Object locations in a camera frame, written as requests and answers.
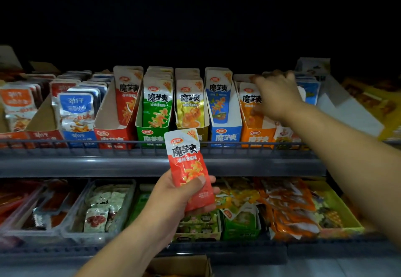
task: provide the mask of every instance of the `left hand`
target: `left hand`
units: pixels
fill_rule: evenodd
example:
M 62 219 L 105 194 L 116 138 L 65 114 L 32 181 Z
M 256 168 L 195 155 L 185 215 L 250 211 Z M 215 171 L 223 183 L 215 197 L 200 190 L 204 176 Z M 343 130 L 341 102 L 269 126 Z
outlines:
M 209 176 L 215 183 L 216 177 Z M 203 176 L 194 178 L 181 187 L 175 187 L 171 169 L 165 172 L 157 181 L 145 208 L 135 220 L 152 240 L 155 255 L 170 244 L 177 231 L 178 224 L 185 215 L 198 215 L 216 209 L 215 204 L 184 213 L 188 200 L 205 184 Z M 213 193 L 219 193 L 218 187 L 213 187 Z

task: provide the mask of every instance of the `hand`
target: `hand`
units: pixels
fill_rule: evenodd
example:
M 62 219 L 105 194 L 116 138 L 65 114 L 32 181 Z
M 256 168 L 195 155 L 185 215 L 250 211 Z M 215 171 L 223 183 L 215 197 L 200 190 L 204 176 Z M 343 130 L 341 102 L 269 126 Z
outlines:
M 210 182 L 215 183 L 216 177 L 209 176 Z M 199 176 L 181 187 L 175 187 L 171 169 L 165 172 L 157 181 L 145 208 L 135 220 L 152 241 L 156 255 L 166 247 L 174 237 L 178 224 L 184 218 L 184 209 L 188 200 L 205 184 L 204 176 Z M 219 193 L 218 187 L 213 187 L 213 193 Z M 216 209 L 215 204 L 198 208 L 185 213 L 187 216 L 198 215 Z
M 299 94 L 293 72 L 283 73 L 274 70 L 271 76 L 258 76 L 254 83 L 262 96 L 263 114 L 272 120 L 288 122 L 288 117 L 294 110 L 304 105 Z

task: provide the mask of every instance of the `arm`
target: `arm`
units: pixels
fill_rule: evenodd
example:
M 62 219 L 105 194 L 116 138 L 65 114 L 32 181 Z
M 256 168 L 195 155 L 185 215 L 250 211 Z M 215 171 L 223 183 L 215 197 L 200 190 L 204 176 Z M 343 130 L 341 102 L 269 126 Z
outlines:
M 295 77 L 257 78 L 263 113 L 291 127 L 325 163 L 341 189 L 401 247 L 401 151 L 302 102 Z
M 214 183 L 216 178 L 211 175 L 210 181 Z M 153 257 L 170 244 L 188 200 L 205 182 L 200 176 L 177 188 L 168 170 L 157 181 L 138 218 L 88 261 L 75 277 L 141 277 Z M 187 214 L 197 215 L 214 209 L 216 205 L 211 204 Z

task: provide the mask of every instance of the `dark background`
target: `dark background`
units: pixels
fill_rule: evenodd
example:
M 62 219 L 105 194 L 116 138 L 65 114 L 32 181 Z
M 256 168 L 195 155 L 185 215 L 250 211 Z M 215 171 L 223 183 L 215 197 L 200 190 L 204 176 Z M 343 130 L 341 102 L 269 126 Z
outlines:
M 5 0 L 0 43 L 61 70 L 114 65 L 400 74 L 401 0 Z

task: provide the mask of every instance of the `shelf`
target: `shelf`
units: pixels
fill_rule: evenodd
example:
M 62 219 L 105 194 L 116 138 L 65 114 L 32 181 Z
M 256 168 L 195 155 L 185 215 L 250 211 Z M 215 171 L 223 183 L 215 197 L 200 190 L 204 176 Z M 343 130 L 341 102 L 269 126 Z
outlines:
M 0 149 L 2 166 L 0 177 L 158 177 L 169 169 L 165 149 L 138 148 L 138 145 L 142 146 L 144 142 L 128 143 L 135 143 L 136 148 L 131 150 Z M 205 142 L 203 145 L 201 153 L 209 174 L 215 176 L 324 176 L 326 174 L 324 164 L 313 152 L 276 149 L 281 145 L 288 146 L 284 143 L 270 143 L 275 145 L 274 149 L 243 148 L 246 143 L 236 143 L 234 147 L 212 147 L 211 142 Z
M 63 263 L 93 257 L 103 246 L 14 248 L 0 250 L 0 265 Z M 206 254 L 213 265 L 285 264 L 288 259 L 337 259 L 399 256 L 397 248 L 384 238 L 333 239 L 280 243 L 260 236 L 256 241 L 173 243 L 158 257 Z

